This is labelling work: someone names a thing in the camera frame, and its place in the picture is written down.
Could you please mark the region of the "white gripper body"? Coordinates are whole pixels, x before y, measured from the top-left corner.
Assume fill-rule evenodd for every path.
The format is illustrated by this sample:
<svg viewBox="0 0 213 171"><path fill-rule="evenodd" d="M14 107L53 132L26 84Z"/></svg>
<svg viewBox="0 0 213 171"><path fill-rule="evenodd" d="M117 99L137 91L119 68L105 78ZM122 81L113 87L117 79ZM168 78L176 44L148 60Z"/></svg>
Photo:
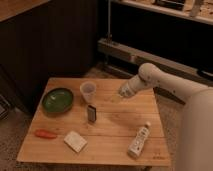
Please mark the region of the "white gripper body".
<svg viewBox="0 0 213 171"><path fill-rule="evenodd" d="M132 77L121 85L118 93L124 98L130 98L141 90L141 80L139 77Z"/></svg>

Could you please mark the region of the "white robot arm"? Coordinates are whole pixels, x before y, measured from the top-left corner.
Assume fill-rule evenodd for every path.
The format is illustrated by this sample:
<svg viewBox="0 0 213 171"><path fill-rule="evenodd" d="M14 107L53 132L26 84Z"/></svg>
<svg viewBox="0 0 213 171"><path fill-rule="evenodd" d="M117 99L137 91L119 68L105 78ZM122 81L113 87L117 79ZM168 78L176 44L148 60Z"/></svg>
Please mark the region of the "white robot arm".
<svg viewBox="0 0 213 171"><path fill-rule="evenodd" d="M213 86L167 73L144 63L124 82L120 96L158 87L184 103L178 137L175 171L213 171Z"/></svg>

